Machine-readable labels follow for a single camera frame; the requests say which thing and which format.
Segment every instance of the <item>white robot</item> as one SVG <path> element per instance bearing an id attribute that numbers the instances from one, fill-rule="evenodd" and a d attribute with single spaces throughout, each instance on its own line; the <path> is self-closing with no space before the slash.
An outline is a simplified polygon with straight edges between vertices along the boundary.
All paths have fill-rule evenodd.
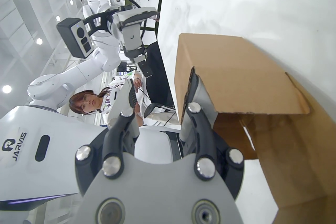
<path id="1" fill-rule="evenodd" d="M 215 175 L 216 147 L 210 124 L 207 124 L 208 120 L 205 120 L 205 114 L 197 103 L 189 106 L 188 115 L 193 122 L 189 121 L 191 124 L 188 124 L 190 127 L 186 129 L 186 134 L 192 134 L 191 128 L 198 131 L 195 133 L 198 133 L 198 137 L 193 139 L 198 148 L 196 153 L 192 148 L 184 159 L 174 163 L 167 134 L 158 132 L 153 127 L 137 127 L 132 109 L 134 88 L 131 81 L 124 85 L 123 94 L 118 96 L 113 111 L 109 114 L 109 129 L 105 131 L 102 127 L 84 124 L 56 111 L 68 102 L 75 89 L 103 71 L 111 71 L 119 65 L 119 45 L 146 77 L 151 75 L 145 61 L 140 23 L 156 15 L 156 9 L 131 9 L 130 6 L 118 5 L 115 0 L 109 0 L 109 5 L 104 4 L 104 0 L 96 0 L 100 3 L 98 6 L 93 4 L 95 0 L 88 1 L 89 7 L 84 8 L 87 16 L 84 21 L 67 18 L 57 25 L 57 29 L 73 56 L 86 58 L 92 54 L 92 58 L 63 73 L 35 79 L 28 87 L 28 95 L 33 99 L 30 105 L 18 106 L 0 119 L 0 223 L 26 223 L 24 221 L 29 211 L 38 205 L 78 192 L 85 196 L 76 223 L 220 223 L 220 214 L 226 214 L 227 217 L 231 215 L 228 217 L 232 220 L 229 223 L 242 223 L 234 198 L 225 186 L 225 179 L 223 178 L 224 183 L 223 176 Z M 95 50 L 90 36 L 93 36 L 98 46 Z M 103 138 L 100 144 L 102 151 L 94 159 L 95 166 L 102 168 L 102 171 L 92 174 L 89 170 L 88 175 L 84 175 L 88 170 L 83 170 L 83 167 L 93 156 L 93 142 L 99 141 L 99 138 Z M 160 166 L 153 168 L 154 164 L 149 163 L 159 163 Z M 231 171 L 242 172 L 242 158 L 232 163 L 234 170 Z M 135 173 L 132 173 L 130 166 L 134 167 Z M 145 173 L 139 176 L 137 173 L 141 169 Z M 166 181 L 163 180 L 163 173 L 169 175 Z M 138 185 L 136 198 L 132 197 L 133 189 L 126 188 L 131 180 L 133 189 Z M 105 188 L 106 183 L 115 183 L 120 189 L 114 194 L 117 199 L 109 201 L 105 198 L 110 194 Z M 157 198 L 160 198 L 158 194 L 164 194 L 167 190 L 165 183 L 175 184 L 176 187 L 167 191 L 169 197 L 161 197 L 164 200 L 162 205 Z M 146 196 L 150 184 L 155 185 L 149 190 L 155 198 Z M 157 206 L 161 206 L 162 210 L 170 202 L 174 204 L 174 194 L 180 194 L 183 187 L 193 194 L 184 194 L 181 202 L 190 204 L 193 200 L 199 200 L 197 204 L 191 204 L 191 208 L 174 206 L 177 214 L 163 210 L 163 214 L 154 213 L 150 216 L 150 213 L 145 213 L 143 220 L 136 220 L 139 215 L 136 211 L 144 210 L 146 204 L 151 212 L 156 211 Z M 93 197 L 95 191 L 100 193 Z M 123 194 L 128 195 L 128 201 L 125 202 Z M 134 213 L 132 217 L 125 218 L 125 207 L 126 211 L 131 208 L 130 211 Z M 181 214 L 184 209 L 192 209 L 193 219 L 190 218 L 190 213 Z M 115 215 L 121 218 L 110 222 L 111 215 L 113 219 Z"/>

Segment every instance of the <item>ceiling light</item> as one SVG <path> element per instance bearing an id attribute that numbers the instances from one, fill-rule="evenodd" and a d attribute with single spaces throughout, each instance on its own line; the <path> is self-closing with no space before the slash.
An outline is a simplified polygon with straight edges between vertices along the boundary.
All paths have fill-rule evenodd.
<path id="1" fill-rule="evenodd" d="M 2 87 L 2 92 L 3 92 L 3 93 L 8 94 L 8 93 L 10 93 L 11 91 L 12 91 L 12 87 L 9 86 L 9 85 L 5 85 L 5 86 Z"/>
<path id="2" fill-rule="evenodd" d="M 42 43 L 43 43 L 43 40 L 41 38 L 36 39 L 36 44 L 37 45 L 42 45 Z"/>

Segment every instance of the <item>woman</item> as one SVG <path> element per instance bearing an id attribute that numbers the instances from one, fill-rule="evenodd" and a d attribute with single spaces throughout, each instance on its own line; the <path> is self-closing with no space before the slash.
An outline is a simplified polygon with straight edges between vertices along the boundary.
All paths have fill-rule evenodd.
<path id="1" fill-rule="evenodd" d="M 120 87 L 125 83 L 127 77 L 121 76 L 115 79 L 109 86 L 105 87 L 98 95 L 93 92 L 93 90 L 84 90 L 79 93 L 74 94 L 69 100 L 70 109 L 78 114 L 92 114 L 94 112 L 102 113 L 105 123 L 107 123 L 108 113 L 110 112 L 113 103 L 111 102 L 110 96 L 114 96 L 114 93 L 120 91 Z M 139 73 L 134 73 L 134 87 L 138 92 L 138 88 L 141 87 L 141 76 Z M 134 112 L 136 114 L 136 120 L 139 126 L 144 124 L 143 118 L 139 115 L 140 106 L 138 102 L 135 105 Z"/>
<path id="2" fill-rule="evenodd" d="M 136 118 L 139 126 L 144 124 L 143 115 L 151 103 L 173 105 L 166 72 L 163 66 L 160 49 L 157 42 L 148 46 L 147 62 L 152 69 L 153 75 L 145 78 L 137 71 L 132 71 L 123 76 L 117 76 L 108 87 L 104 88 L 98 95 L 92 90 L 85 90 L 72 96 L 69 100 L 70 109 L 78 114 L 91 114 L 95 111 L 102 113 L 107 123 L 108 113 L 114 103 L 117 93 L 127 79 L 133 79 L 137 96 L 135 106 Z M 164 109 L 155 108 L 148 116 L 163 123 L 169 121 L 171 124 L 179 124 L 174 112 L 165 112 Z"/>

